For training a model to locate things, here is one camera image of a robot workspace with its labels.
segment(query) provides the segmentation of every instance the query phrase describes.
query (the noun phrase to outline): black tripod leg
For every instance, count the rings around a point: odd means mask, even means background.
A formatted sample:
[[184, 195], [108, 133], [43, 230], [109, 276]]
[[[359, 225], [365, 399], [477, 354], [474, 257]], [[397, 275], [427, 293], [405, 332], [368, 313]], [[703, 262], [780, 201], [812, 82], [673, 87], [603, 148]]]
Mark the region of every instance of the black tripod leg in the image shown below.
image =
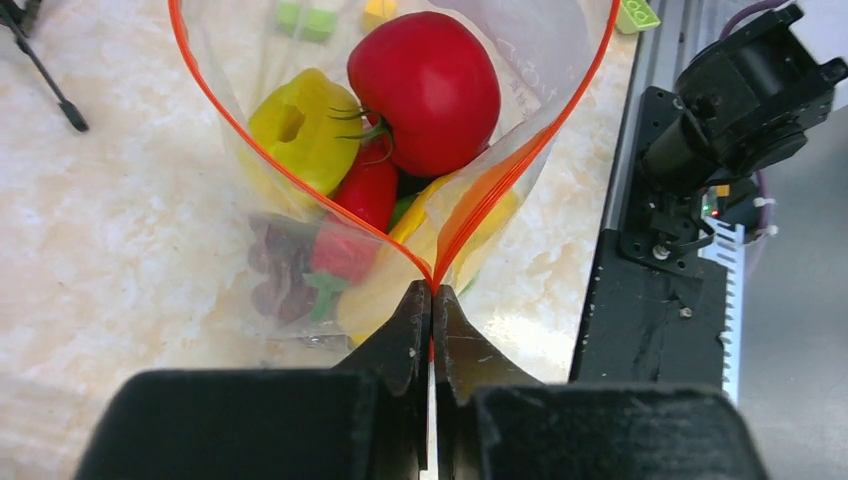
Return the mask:
[[77, 129], [77, 131], [88, 131], [88, 124], [85, 122], [85, 119], [82, 117], [82, 114], [80, 114], [79, 110], [77, 110], [77, 107], [74, 106], [73, 103], [71, 103], [70, 101], [68, 101], [67, 98], [65, 98], [65, 96], [62, 94], [62, 91], [59, 90], [59, 86], [56, 85], [56, 82], [53, 81], [53, 77], [51, 77], [50, 74], [47, 73], [47, 69], [45, 69], [44, 65], [41, 64], [41, 61], [35, 55], [35, 52], [32, 51], [23, 32], [20, 28], [18, 28], [17, 23], [15, 23], [15, 19], [12, 17], [12, 15], [9, 13], [9, 10], [6, 8], [6, 3], [14, 2], [11, 2], [11, 0], [0, 1], [3, 2], [0, 3], [0, 18], [2, 18], [6, 22], [7, 26], [12, 29], [12, 32], [15, 34], [15, 37], [17, 39], [18, 47], [20, 47], [20, 49], [29, 56], [29, 58], [35, 64], [35, 67], [41, 73], [41, 76], [44, 77], [44, 80], [47, 82], [48, 85], [50, 85], [50, 89], [53, 90], [53, 93], [56, 95], [56, 97], [58, 97], [59, 108], [62, 109], [62, 113], [65, 114], [65, 117], [68, 119], [69, 122], [71, 122], [71, 125], [73, 125], [73, 127]]
[[15, 3], [15, 0], [0, 0], [0, 9], [5, 10], [8, 14], [0, 17], [0, 25], [12, 28], [11, 24], [20, 26], [23, 22], [25, 13], [23, 9]]

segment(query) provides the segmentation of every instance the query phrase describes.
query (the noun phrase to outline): red chili pepper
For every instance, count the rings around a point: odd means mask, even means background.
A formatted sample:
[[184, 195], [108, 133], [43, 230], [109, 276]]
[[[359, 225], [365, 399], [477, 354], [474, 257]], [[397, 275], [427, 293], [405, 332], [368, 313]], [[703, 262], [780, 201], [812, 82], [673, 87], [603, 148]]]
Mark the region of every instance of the red chili pepper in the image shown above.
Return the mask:
[[[363, 146], [333, 197], [339, 206], [382, 232], [391, 222], [398, 186], [397, 167], [388, 157], [382, 142]], [[313, 320], [324, 317], [334, 292], [365, 278], [379, 249], [373, 237], [352, 232], [335, 214], [327, 215], [312, 249], [312, 273], [304, 275], [318, 289]]]

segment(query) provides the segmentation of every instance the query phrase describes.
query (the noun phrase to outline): screw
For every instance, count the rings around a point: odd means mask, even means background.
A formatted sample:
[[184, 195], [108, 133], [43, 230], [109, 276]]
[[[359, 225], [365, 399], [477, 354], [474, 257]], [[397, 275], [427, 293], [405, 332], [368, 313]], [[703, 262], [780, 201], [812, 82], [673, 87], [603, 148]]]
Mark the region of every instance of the screw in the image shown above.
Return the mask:
[[660, 261], [667, 259], [668, 256], [671, 255], [671, 252], [665, 248], [665, 245], [654, 245], [653, 253], [654, 258]]

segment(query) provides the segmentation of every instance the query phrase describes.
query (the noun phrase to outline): yellow lego block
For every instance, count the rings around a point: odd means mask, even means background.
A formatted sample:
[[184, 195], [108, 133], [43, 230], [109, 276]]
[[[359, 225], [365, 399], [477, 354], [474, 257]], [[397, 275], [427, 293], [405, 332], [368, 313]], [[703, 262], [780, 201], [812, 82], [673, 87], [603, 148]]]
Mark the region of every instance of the yellow lego block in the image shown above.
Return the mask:
[[365, 33], [371, 33], [375, 28], [395, 18], [395, 15], [397, 3], [393, 0], [368, 0], [362, 22]]

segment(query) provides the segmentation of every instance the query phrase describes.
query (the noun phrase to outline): red tomato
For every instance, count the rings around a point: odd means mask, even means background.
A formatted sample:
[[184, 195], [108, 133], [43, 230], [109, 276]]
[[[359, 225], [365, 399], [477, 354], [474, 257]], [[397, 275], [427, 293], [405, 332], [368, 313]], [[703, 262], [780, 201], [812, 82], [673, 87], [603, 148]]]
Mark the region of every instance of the red tomato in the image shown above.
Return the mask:
[[498, 122], [495, 67], [474, 34], [441, 13], [377, 27], [351, 52], [347, 74], [363, 108], [388, 127], [392, 161], [410, 175], [436, 177], [468, 165]]

